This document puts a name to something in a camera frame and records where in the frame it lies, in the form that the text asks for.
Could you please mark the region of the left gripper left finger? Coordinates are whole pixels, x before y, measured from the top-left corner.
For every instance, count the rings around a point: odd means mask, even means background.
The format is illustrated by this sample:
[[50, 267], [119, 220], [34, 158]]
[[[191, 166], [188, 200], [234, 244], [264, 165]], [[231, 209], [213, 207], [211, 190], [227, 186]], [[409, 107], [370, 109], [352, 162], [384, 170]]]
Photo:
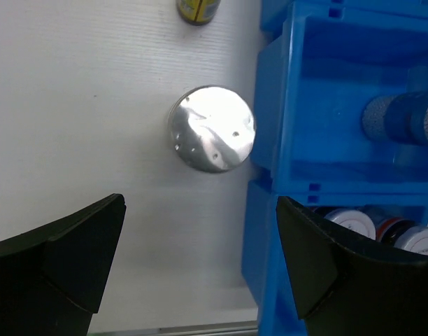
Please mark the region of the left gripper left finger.
[[123, 195], [112, 194], [0, 241], [0, 335], [86, 335], [126, 209]]

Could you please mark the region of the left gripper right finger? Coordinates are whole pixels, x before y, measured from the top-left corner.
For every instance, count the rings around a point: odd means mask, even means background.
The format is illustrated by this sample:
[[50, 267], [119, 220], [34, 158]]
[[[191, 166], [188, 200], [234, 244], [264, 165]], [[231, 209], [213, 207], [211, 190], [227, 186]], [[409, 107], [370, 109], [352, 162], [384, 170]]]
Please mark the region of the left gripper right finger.
[[428, 335], [428, 256], [378, 243], [289, 197], [276, 216], [309, 335]]

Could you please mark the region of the white-lid dark jar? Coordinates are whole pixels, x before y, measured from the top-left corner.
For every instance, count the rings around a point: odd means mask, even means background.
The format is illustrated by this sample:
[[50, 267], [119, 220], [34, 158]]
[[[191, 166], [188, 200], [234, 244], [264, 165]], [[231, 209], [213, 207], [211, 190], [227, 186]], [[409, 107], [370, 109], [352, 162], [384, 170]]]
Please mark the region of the white-lid dark jar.
[[428, 256], [428, 226], [393, 216], [374, 206], [367, 206], [362, 211], [373, 221], [377, 242]]
[[311, 207], [311, 211], [328, 221], [334, 222], [369, 239], [376, 239], [376, 228], [373, 221], [369, 216], [357, 209], [318, 206]]

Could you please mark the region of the silver-top shaker can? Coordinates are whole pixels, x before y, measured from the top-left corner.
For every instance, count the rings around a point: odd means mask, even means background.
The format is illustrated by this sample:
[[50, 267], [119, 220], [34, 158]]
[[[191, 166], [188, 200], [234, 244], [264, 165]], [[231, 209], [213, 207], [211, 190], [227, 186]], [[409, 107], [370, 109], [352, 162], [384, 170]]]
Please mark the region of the silver-top shaker can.
[[166, 121], [173, 152], [188, 167], [221, 174], [241, 166], [256, 136], [252, 109], [225, 86], [203, 85], [186, 92]]
[[428, 91], [372, 99], [362, 113], [362, 129], [373, 141], [428, 146]]

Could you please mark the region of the yellow-label brown bottle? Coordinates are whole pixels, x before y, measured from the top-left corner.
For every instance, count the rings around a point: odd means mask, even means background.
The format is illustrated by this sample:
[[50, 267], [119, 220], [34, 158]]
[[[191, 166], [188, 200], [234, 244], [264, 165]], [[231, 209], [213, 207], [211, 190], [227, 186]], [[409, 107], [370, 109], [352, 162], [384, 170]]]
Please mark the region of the yellow-label brown bottle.
[[207, 25], [217, 13], [221, 0], [176, 0], [176, 8], [191, 25]]

